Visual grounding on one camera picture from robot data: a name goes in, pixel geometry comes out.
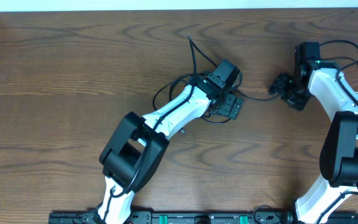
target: wood surface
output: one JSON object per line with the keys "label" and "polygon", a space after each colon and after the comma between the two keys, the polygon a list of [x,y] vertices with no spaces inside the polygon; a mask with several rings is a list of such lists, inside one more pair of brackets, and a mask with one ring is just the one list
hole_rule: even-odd
{"label": "wood surface", "polygon": [[[358,43],[358,9],[0,13],[0,223],[46,223],[54,210],[102,201],[101,151],[125,114],[151,112],[155,92],[191,72],[187,34],[242,70],[241,91],[266,98],[274,78],[293,70],[295,45]],[[357,57],[341,44],[322,52]],[[346,79],[358,91],[358,69]],[[157,105],[167,99],[165,91]],[[315,98],[302,112],[245,100],[235,121],[195,120],[172,138],[133,205],[288,208],[319,175],[329,125]],[[340,209],[358,211],[358,196]]]}

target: robotic arm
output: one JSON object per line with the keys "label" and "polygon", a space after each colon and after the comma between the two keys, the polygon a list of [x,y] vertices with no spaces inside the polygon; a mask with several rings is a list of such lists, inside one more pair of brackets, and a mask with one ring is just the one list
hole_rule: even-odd
{"label": "robotic arm", "polygon": [[326,223],[351,196],[344,192],[358,192],[358,95],[335,62],[321,60],[319,48],[317,42],[297,46],[294,76],[281,74],[269,90],[297,110],[315,96],[332,121],[320,155],[321,175],[288,211],[284,223]]}
{"label": "robotic arm", "polygon": [[[243,100],[230,92],[242,76],[240,70],[224,60],[214,72],[197,76],[190,80],[190,83],[196,81],[193,83],[192,94],[193,86],[188,84],[179,96],[159,110],[143,117],[131,112],[119,123],[99,158],[106,176],[106,193],[103,203],[97,209],[99,222],[121,224],[127,220],[135,193],[154,175],[167,150],[169,139],[184,125],[204,115],[208,108],[236,119]],[[158,120],[173,108],[176,109],[166,115],[153,131]],[[130,140],[138,141],[144,147],[147,147],[148,142],[150,145],[142,155],[130,144]],[[142,156],[144,162],[139,167]],[[131,182],[132,189],[122,192]]]}

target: white wall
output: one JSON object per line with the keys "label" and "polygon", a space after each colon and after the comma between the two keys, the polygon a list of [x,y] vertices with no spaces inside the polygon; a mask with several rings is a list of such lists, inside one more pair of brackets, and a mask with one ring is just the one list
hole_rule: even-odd
{"label": "white wall", "polygon": [[358,0],[0,0],[0,12],[358,7]]}

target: wood grain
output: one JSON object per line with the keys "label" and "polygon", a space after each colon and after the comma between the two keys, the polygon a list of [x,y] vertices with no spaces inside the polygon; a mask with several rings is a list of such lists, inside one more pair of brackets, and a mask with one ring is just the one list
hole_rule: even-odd
{"label": "wood grain", "polygon": [[[268,97],[273,79],[293,69],[295,45],[358,43],[358,9],[0,13],[0,223],[46,223],[53,210],[102,201],[100,152],[125,114],[151,112],[154,93],[191,72],[187,34],[242,70],[242,91]],[[357,52],[324,48],[335,55]],[[197,60],[200,71],[212,69]],[[358,69],[346,78],[358,91]],[[193,121],[133,205],[286,208],[317,178],[328,128],[316,99],[302,112],[245,101],[235,121]],[[340,209],[358,211],[358,197]]]}

